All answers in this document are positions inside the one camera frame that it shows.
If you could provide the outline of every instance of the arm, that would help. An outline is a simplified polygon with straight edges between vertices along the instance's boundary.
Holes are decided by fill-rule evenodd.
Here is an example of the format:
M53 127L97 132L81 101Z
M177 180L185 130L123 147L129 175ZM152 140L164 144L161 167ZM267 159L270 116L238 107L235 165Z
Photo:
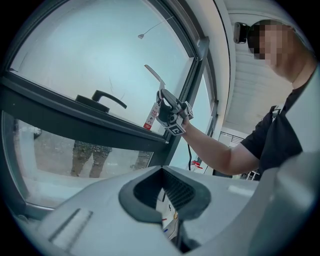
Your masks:
M184 128L186 132L182 137L211 168L226 175L248 173L258 168L259 160L242 144L231 149L195 128L189 120L185 120Z

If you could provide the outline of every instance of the hair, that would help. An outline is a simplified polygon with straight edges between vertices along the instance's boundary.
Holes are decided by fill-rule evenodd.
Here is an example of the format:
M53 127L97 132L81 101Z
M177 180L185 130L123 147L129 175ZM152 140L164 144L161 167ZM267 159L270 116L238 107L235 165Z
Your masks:
M247 43L251 53L259 60L264 60L265 55L260 52L260 36L266 25L285 25L275 19L263 19L253 24L247 31Z

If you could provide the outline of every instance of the person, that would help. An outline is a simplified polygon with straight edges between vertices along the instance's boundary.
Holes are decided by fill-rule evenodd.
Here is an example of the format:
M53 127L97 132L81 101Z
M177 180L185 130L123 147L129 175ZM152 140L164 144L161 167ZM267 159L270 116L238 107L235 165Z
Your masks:
M111 147L94 145L75 140L73 146L71 176L79 177L83 166L89 160L91 154L93 154L93 165L91 167L89 177L99 178L110 152L112 152Z
M182 137L200 159L225 175L257 169L262 174L302 151L286 113L307 86L318 64L295 29L277 20L261 20L251 26L247 43L254 57L265 60L276 74L292 83L293 90L283 107L276 110L275 118L276 106L273 106L255 130L232 149L196 129L188 118L183 121Z

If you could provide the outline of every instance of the window frame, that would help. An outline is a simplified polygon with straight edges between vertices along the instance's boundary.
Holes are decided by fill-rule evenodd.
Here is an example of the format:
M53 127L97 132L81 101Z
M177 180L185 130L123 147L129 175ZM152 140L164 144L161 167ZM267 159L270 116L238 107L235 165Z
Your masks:
M26 214L35 219L43 218L53 209L28 203L24 199L28 194L28 189L23 187L26 185L22 176L15 173L19 166L14 151L13 130L8 126L10 122L13 122L8 117L9 115L69 139L113 148L152 152L148 163L149 167L168 165L181 139L180 136L172 136L167 131L162 136L146 130L10 72L10 65L25 39L48 15L67 1L69 0L45 1L35 9L18 30L7 50L4 65L0 69L0 83L2 85L0 86L0 140L2 142L0 179L4 189L3 195L7 196L6 202L14 213ZM181 40L189 57L194 58L179 99L188 101L193 106L206 67L210 73L210 96L214 99L212 114L216 117L217 86L209 50L209 38L204 35L185 0L147 1L161 13L164 19L173 17L168 20L168 23ZM216 121L217 118L212 118L209 130L214 129Z

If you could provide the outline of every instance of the forearm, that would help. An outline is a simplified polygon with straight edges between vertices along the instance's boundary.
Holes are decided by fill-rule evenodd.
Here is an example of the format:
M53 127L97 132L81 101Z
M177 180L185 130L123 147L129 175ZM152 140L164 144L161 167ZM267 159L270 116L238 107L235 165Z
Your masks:
M207 136L190 123L185 128L185 131L186 133L182 137L202 161L221 173L229 174L228 167L231 160L229 147Z

